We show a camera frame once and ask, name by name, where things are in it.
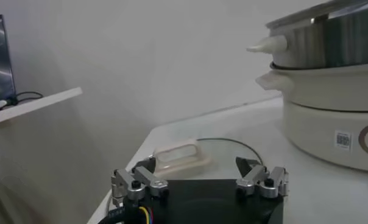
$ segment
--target pot lid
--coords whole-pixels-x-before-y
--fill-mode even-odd
[[[368,4],[368,0],[333,0],[314,7],[293,13],[291,15],[276,19],[266,24],[269,29],[275,29],[280,26],[294,24],[304,20],[327,19],[330,13],[341,16],[354,12],[356,9]]]

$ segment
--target pot base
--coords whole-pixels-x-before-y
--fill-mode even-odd
[[[285,102],[284,126],[286,136],[303,151],[368,171],[368,113],[324,111]]]

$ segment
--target screw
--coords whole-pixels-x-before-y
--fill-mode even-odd
[[[273,186],[274,186],[274,181],[273,181],[273,179],[270,179],[270,178],[266,179],[266,180],[264,181],[264,185],[265,185],[266,187],[273,187]]]
[[[138,180],[135,180],[135,181],[131,182],[131,188],[132,189],[139,189],[139,188],[141,188],[141,182],[139,182]]]

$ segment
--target barcode label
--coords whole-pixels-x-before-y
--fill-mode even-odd
[[[352,135],[345,131],[336,131],[334,146],[339,149],[350,150],[352,146]]]

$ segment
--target black cable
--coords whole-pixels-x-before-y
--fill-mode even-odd
[[[28,97],[28,98],[24,98],[24,99],[18,100],[18,103],[24,102],[26,100],[38,100],[38,99],[42,99],[42,97]]]
[[[124,207],[110,211],[98,224],[116,224],[125,220]]]
[[[248,149],[250,149],[250,151],[252,151],[254,154],[256,154],[258,160],[260,160],[260,164],[264,166],[264,162],[263,162],[263,159],[261,158],[260,154],[255,149],[253,149],[251,146],[249,146],[249,145],[247,145],[243,142],[240,142],[240,141],[237,141],[237,140],[234,140],[234,139],[230,139],[230,138],[199,138],[198,139],[198,141],[208,141],[208,140],[222,140],[222,141],[235,142],[237,144],[243,145],[244,147],[247,147]]]
[[[21,100],[18,99],[19,96],[22,96],[22,95],[25,95],[25,94],[35,94],[37,96],[36,97],[27,97],[27,98],[24,98],[24,99],[21,99]],[[42,99],[42,98],[43,98],[43,94],[35,92],[35,91],[21,92],[21,93],[18,93],[16,95],[6,99],[7,104],[5,106],[1,107],[0,110],[3,110],[6,107],[16,106],[19,103],[27,101],[27,100],[38,100],[38,99]]]
[[[38,92],[35,92],[35,91],[26,91],[26,92],[21,92],[21,93],[16,94],[16,97],[21,96],[21,95],[24,95],[24,94],[35,94],[35,95],[38,95],[38,96],[40,96],[41,98],[43,98],[42,93],[38,93]]]

